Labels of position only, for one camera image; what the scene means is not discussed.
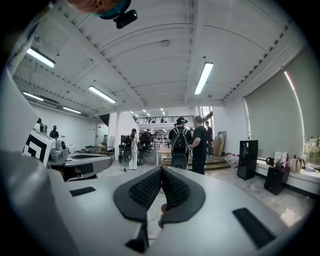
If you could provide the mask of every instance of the roller shade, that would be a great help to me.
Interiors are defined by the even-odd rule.
[[[274,157],[275,151],[302,154],[302,126],[294,92],[283,71],[245,97],[251,139],[258,140],[258,157]]]

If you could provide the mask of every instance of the black pants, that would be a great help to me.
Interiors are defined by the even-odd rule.
[[[197,174],[205,175],[206,155],[193,155],[192,171]]]
[[[209,150],[209,156],[213,156],[214,155],[214,150],[212,148],[212,140],[208,140],[207,141],[207,147],[208,147],[208,150]]]

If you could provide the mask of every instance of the white ceiling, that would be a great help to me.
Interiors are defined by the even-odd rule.
[[[290,25],[267,0],[139,0],[131,9],[138,19],[117,29],[112,20],[60,2],[36,30],[42,43],[32,44],[55,66],[26,55],[14,74],[19,88],[89,116],[221,106],[250,73],[268,64],[267,55],[281,52],[276,44]],[[162,45],[164,40],[169,46]],[[194,95],[205,61],[214,68],[201,94]],[[93,94],[90,86],[116,104]]]

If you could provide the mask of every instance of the person in black jacket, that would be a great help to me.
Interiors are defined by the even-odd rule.
[[[59,138],[59,133],[57,131],[57,126],[53,126],[53,130],[50,132],[49,135],[51,138],[54,138],[55,140],[57,140]]]
[[[207,130],[203,126],[202,117],[197,115],[193,119],[195,127],[191,149],[193,150],[192,171],[205,175],[205,164],[207,159]]]
[[[212,129],[209,126],[209,121],[205,122],[205,126],[207,128],[207,146],[209,150],[208,154],[209,154],[209,157],[212,158],[214,155],[214,150],[212,148],[213,136],[212,136]]]

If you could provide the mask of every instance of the woman in white outfit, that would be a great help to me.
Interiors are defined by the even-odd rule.
[[[132,151],[132,158],[129,162],[129,169],[130,170],[136,170],[137,169],[137,162],[138,162],[138,136],[137,136],[137,130],[136,129],[132,129],[131,131],[131,151]]]

